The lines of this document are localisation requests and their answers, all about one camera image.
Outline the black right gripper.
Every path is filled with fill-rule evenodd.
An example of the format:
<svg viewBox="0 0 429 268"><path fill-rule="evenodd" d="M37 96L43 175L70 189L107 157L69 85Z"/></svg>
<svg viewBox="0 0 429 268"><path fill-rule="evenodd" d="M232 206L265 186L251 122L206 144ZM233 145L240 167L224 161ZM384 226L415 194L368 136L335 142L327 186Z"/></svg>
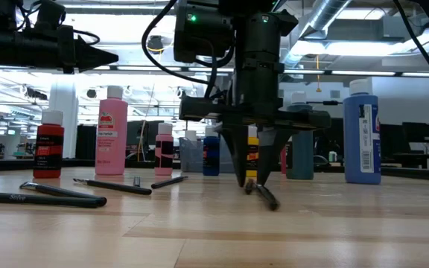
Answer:
<svg viewBox="0 0 429 268"><path fill-rule="evenodd" d="M213 119L226 141L240 187L246 182L248 126L264 128L259 134L258 184L264 185L288 139L296 130L318 130L330 126L323 111L281 109L279 74L274 71L240 70L232 77L226 100L181 97L179 118L184 121Z"/></svg>

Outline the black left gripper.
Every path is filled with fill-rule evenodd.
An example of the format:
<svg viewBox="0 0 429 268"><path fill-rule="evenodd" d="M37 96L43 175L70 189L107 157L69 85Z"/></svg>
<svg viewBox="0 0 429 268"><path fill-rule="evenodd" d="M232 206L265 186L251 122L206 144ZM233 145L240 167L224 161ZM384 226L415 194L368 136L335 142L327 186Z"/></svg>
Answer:
<svg viewBox="0 0 429 268"><path fill-rule="evenodd" d="M74 49L74 33L72 26L61 25L58 27L57 47L64 74L74 74L74 67L76 64L75 51L76 55L84 57L77 62L79 71L88 71L118 62L118 55L89 45L81 36L78 36L75 40Z"/></svg>

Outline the small yellow paint bottle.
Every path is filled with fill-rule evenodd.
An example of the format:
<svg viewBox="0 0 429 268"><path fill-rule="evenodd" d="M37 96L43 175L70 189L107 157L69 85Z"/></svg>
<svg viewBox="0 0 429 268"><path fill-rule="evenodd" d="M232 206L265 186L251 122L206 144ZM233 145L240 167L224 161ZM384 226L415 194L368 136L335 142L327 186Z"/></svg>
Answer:
<svg viewBox="0 0 429 268"><path fill-rule="evenodd" d="M248 126L247 145L247 178L256 181L258 173L259 140L257 127L255 126Z"/></svg>

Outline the small dark blue paint bottle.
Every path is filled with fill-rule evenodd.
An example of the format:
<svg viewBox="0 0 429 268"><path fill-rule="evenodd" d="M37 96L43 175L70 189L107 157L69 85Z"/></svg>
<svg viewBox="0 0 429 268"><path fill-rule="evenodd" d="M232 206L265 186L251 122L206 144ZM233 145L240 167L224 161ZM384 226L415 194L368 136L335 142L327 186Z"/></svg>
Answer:
<svg viewBox="0 0 429 268"><path fill-rule="evenodd" d="M207 126L203 138L203 175L218 176L220 173L220 139L213 126Z"/></svg>

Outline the large teal paint bottle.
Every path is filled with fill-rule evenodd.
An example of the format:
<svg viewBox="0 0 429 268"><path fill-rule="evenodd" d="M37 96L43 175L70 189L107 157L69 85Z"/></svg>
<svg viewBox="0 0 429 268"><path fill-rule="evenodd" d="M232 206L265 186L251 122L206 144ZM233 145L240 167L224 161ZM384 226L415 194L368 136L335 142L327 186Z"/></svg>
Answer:
<svg viewBox="0 0 429 268"><path fill-rule="evenodd" d="M312 106L307 104L306 94L295 91L291 95L289 112L311 111ZM289 156L291 164L287 169L288 179L312 180L314 178L314 136L312 130L300 130L291 136Z"/></svg>

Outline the small pink paint bottle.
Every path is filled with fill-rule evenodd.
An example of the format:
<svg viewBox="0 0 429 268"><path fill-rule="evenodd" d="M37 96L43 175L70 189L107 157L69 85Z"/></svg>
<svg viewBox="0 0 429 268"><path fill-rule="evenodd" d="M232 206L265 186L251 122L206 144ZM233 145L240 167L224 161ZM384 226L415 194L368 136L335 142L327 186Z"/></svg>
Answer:
<svg viewBox="0 0 429 268"><path fill-rule="evenodd" d="M156 135L155 167L157 176L170 176L173 172L174 137L172 124L159 123Z"/></svg>

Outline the large pink paint bottle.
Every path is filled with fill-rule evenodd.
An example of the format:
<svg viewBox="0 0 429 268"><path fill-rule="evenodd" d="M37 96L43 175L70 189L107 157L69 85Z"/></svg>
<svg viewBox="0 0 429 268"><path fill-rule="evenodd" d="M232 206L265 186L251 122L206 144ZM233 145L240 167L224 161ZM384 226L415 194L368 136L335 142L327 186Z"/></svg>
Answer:
<svg viewBox="0 0 429 268"><path fill-rule="evenodd" d="M127 143L128 103L120 86L108 86L107 98L100 101L95 153L95 174L124 173Z"/></svg>

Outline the large blue paint bottle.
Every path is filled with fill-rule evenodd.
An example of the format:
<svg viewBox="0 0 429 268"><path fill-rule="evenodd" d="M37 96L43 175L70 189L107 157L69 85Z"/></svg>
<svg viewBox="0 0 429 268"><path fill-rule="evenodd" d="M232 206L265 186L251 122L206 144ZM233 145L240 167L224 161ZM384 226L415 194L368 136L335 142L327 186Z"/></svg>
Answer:
<svg viewBox="0 0 429 268"><path fill-rule="evenodd" d="M348 183L381 183L381 138L378 97L372 80L353 80L343 100L344 168Z"/></svg>

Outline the small red paint bottle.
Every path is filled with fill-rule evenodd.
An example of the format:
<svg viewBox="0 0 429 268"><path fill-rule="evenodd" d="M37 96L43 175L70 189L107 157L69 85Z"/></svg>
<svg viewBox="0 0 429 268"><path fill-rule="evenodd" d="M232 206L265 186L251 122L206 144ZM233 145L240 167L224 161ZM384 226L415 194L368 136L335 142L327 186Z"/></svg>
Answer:
<svg viewBox="0 0 429 268"><path fill-rule="evenodd" d="M55 179L61 174L64 128L63 112L47 109L42 112L36 132L33 177Z"/></svg>

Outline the white pillar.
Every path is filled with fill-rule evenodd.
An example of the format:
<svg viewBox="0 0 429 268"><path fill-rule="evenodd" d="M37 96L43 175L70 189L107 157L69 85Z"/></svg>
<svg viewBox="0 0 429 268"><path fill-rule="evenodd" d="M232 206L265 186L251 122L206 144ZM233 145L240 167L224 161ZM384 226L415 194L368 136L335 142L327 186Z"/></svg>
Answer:
<svg viewBox="0 0 429 268"><path fill-rule="evenodd" d="M78 98L75 78L72 75L57 75L51 84L49 109L63 113L64 142L63 158L73 159L77 142Z"/></svg>

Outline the grey translucent plastic bin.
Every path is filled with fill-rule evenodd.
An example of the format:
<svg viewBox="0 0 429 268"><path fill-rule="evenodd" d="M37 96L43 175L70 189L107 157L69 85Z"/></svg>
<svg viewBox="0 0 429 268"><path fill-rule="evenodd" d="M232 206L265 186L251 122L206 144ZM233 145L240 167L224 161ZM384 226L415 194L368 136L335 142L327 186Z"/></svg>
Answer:
<svg viewBox="0 0 429 268"><path fill-rule="evenodd" d="M179 138L179 158L181 170L188 173L201 173L203 169L203 140L191 141ZM234 173L234 165L224 138L220 138L220 173Z"/></svg>

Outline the black ceiling device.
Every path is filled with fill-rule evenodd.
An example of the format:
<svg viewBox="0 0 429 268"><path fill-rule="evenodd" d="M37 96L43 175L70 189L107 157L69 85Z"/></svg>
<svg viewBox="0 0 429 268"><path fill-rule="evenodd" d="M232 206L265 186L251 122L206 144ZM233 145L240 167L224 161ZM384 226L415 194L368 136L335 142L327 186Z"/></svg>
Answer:
<svg viewBox="0 0 429 268"><path fill-rule="evenodd" d="M165 46L162 42L161 36L150 36L147 42L147 49L152 54L161 54L164 51Z"/></svg>

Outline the black cabinet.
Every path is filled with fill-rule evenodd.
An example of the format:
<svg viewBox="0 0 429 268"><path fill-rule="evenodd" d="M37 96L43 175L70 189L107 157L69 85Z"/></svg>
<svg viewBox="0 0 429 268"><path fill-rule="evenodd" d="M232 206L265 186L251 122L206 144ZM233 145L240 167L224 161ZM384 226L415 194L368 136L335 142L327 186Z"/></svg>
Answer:
<svg viewBox="0 0 429 268"><path fill-rule="evenodd" d="M75 158L82 160L95 159L97 127L79 125L77 127Z"/></svg>

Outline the large dark monitor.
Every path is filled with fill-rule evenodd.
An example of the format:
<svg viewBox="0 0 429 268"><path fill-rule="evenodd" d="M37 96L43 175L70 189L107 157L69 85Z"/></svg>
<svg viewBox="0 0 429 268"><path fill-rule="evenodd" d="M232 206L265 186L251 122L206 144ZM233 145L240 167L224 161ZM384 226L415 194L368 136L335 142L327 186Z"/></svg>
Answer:
<svg viewBox="0 0 429 268"><path fill-rule="evenodd" d="M129 121L127 123L127 146L142 143L145 150L156 143L158 121Z"/></svg>

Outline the long ceiling light strip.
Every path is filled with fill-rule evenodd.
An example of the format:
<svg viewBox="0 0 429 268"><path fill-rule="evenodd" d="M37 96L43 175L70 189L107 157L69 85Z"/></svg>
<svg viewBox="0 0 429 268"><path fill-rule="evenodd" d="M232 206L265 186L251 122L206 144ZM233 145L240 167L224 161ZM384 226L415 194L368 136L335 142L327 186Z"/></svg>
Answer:
<svg viewBox="0 0 429 268"><path fill-rule="evenodd" d="M193 73L211 74L212 68L199 66L168 66L165 69L170 73L180 73L183 75L192 75ZM62 68L30 68L18 66L0 66L2 71L26 71L26 72L47 72L62 74ZM92 70L83 71L83 73L149 73L156 72L165 73L163 69L156 66L100 66ZM281 70L279 67L273 69L275 74L287 75L334 75L334 76L359 76L359 77L414 77L414 78L429 78L429 72L413 72L413 71L350 71L350 70L328 70L328 69L307 69L295 68ZM79 73L77 68L74 68L74 74Z"/></svg>

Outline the dark desk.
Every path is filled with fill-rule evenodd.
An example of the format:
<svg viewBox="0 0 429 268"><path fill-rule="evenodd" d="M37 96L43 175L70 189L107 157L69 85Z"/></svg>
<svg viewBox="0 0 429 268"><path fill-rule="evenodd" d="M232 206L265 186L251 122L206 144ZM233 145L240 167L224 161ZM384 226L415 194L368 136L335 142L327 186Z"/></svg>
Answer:
<svg viewBox="0 0 429 268"><path fill-rule="evenodd" d="M403 168L428 168L429 154L424 153L397 153L392 156L395 163Z"/></svg>

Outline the small dark monitor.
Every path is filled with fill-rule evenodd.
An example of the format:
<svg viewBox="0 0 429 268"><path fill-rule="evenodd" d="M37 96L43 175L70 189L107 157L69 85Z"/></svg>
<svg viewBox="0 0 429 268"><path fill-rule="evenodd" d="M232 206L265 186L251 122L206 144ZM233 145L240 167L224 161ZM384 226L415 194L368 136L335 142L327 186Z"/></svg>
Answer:
<svg viewBox="0 0 429 268"><path fill-rule="evenodd" d="M402 126L409 143L429 143L429 124L403 122Z"/></svg>

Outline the large silver ventilation duct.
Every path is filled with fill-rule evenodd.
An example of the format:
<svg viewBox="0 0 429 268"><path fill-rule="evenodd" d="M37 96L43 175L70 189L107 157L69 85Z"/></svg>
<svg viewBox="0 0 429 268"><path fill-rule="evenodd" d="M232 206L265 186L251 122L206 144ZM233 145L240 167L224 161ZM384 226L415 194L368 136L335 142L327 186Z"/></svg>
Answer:
<svg viewBox="0 0 429 268"><path fill-rule="evenodd" d="M316 0L312 11L299 19L288 35L290 50L282 60L286 68L293 68L308 52L296 52L295 44L304 39L326 39L328 28L352 0Z"/></svg>

